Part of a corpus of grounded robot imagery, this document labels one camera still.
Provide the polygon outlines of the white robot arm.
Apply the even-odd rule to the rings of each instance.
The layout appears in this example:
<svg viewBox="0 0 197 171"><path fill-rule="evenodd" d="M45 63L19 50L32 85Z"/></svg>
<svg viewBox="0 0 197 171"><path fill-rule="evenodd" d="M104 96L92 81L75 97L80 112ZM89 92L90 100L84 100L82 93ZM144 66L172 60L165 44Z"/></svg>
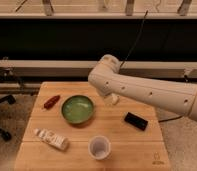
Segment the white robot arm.
<svg viewBox="0 0 197 171"><path fill-rule="evenodd" d="M197 121L197 84L120 75L120 61L104 55L88 82L105 97L118 94Z"/></svg>

